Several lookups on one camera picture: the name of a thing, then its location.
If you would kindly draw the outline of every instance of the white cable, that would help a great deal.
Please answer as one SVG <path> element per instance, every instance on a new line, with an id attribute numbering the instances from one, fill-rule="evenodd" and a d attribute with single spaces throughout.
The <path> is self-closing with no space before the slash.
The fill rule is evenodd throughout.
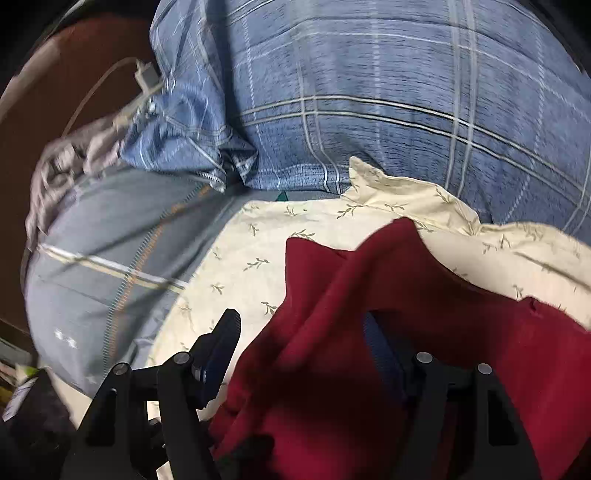
<path id="1" fill-rule="evenodd" d="M 74 114 L 72 115 L 72 117 L 70 117 L 70 120 L 69 120 L 69 122 L 67 123 L 67 125 L 66 125 L 66 127 L 64 129 L 64 132 L 61 134 L 62 137 L 65 137 L 68 133 L 70 133 L 70 129 L 72 128 L 72 125 L 74 125 L 74 123 L 76 122 L 76 119 L 78 118 L 78 115 L 80 115 L 80 112 L 82 111 L 82 109 L 86 106 L 86 104 L 88 103 L 88 101 L 96 93 L 96 91 L 103 84 L 103 82 L 109 77 L 109 75 L 111 75 L 111 73 L 113 73 L 118 68 L 120 68 L 120 67 L 122 67 L 124 65 L 130 64 L 130 63 L 141 64 L 141 61 L 138 60 L 135 57 L 125 57 L 124 59 L 121 59 L 121 60 L 115 62 L 113 65 L 111 65 L 111 67 L 106 72 L 104 72 L 103 76 L 88 91 L 88 93 L 86 94 L 86 96 L 80 102 L 80 105 L 78 105 L 78 108 L 76 109 L 76 111 L 74 112 Z"/>

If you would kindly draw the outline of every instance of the blue checkered blanket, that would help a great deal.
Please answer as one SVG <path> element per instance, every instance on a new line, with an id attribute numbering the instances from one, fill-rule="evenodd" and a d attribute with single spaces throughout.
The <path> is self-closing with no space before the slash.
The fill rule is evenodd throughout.
<path id="1" fill-rule="evenodd" d="M 591 244 L 591 80 L 517 2 L 163 0 L 150 39 L 136 167 L 340 193 L 357 155 Z"/>

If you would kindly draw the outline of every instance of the red cloth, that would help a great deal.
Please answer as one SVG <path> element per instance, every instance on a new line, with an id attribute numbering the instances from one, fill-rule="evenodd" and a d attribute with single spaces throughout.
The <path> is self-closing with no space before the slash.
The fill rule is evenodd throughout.
<path id="1" fill-rule="evenodd" d="M 545 480 L 591 432 L 591 336 L 532 298 L 477 288 L 429 253 L 409 219 L 356 251 L 289 239 L 287 293 L 240 357 L 210 426 L 216 455 L 252 434 L 275 439 L 281 479 L 383 478 L 407 419 L 386 392 L 362 331 L 380 310 L 388 333 L 464 368 L 486 362 L 516 406 Z"/>

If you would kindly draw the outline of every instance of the gray fabric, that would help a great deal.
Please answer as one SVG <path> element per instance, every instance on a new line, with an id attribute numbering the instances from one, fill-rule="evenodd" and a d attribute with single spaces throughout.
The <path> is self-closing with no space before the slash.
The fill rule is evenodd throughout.
<path id="1" fill-rule="evenodd" d="M 190 175 L 130 167 L 84 179 L 31 260 L 25 301 L 41 357 L 89 395 L 113 364 L 143 366 L 179 291 L 226 222 L 245 202 L 278 195 L 240 182 L 221 194 Z"/>
<path id="2" fill-rule="evenodd" d="M 31 206 L 25 228 L 27 249 L 34 251 L 55 220 L 58 205 L 84 175 L 97 175 L 120 164 L 119 147 L 126 127 L 115 127 L 111 116 L 97 120 L 45 147 L 31 180 Z"/>

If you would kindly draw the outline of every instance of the orange stitching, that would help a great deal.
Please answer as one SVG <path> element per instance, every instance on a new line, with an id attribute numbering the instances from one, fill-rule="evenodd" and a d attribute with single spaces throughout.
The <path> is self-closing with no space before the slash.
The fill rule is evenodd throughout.
<path id="1" fill-rule="evenodd" d="M 205 185 L 201 190 L 199 190 L 199 192 L 197 194 L 197 198 L 202 197 L 209 190 L 210 190 L 209 185 Z M 180 212 L 185 207 L 186 207 L 185 204 L 176 203 L 175 205 L 173 205 L 171 207 L 170 211 L 164 217 L 162 217 L 158 226 L 156 227 L 156 231 L 154 232 L 154 236 L 150 239 L 149 244 L 147 245 L 146 249 L 142 253 L 142 256 L 140 257 L 140 259 L 138 260 L 138 263 L 135 266 L 135 270 L 137 270 L 138 272 L 142 271 L 142 267 L 144 266 L 146 260 L 148 259 L 148 257 L 152 253 L 160 235 L 164 231 L 164 224 L 165 224 L 165 221 L 168 219 L 168 217 L 174 215 L 177 212 Z M 131 291 L 133 290 L 133 287 L 135 286 L 135 282 L 136 282 L 137 278 L 138 278 L 137 274 L 133 274 L 130 276 L 127 287 L 125 287 L 124 293 L 123 293 L 123 295 L 121 295 L 121 298 L 117 302 L 115 310 L 113 311 L 113 324 L 111 325 L 111 341 L 109 342 L 109 357 L 111 359 L 111 362 L 113 362 L 113 358 L 115 357 L 115 349 L 116 349 L 116 345 L 117 345 L 117 331 L 119 329 L 119 314 L 125 310 L 125 304 L 127 303 L 127 300 L 129 299 L 129 295 L 131 294 Z"/>

